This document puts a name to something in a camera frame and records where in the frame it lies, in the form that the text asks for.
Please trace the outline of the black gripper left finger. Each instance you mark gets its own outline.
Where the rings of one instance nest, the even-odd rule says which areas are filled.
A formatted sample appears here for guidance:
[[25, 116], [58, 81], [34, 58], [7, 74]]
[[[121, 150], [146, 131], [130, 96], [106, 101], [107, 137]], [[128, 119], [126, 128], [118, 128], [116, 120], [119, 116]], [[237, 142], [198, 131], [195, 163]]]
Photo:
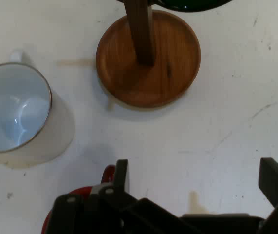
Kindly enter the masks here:
[[59, 196], [46, 223], [47, 234], [178, 234], [183, 222], [150, 200], [126, 192], [128, 161], [104, 170], [88, 196]]

